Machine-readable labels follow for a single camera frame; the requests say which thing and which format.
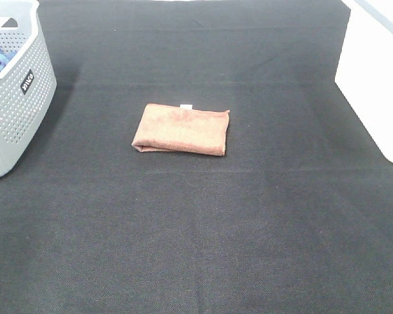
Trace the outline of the grey perforated laundry basket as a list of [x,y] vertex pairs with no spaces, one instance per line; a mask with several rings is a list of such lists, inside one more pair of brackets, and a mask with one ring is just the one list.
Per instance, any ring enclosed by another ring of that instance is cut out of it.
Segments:
[[0,177],[28,147],[57,87],[38,8],[38,1],[0,1],[0,49],[15,53],[0,71]]

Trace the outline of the white box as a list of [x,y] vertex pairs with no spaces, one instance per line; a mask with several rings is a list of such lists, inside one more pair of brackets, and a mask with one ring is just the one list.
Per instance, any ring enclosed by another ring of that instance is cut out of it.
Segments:
[[345,1],[350,10],[335,83],[393,163],[393,1]]

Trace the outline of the brown towel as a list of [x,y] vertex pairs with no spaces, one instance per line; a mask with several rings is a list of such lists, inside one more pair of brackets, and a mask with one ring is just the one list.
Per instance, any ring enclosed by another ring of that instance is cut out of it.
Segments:
[[201,111],[149,103],[132,146],[139,152],[190,152],[224,156],[229,111]]

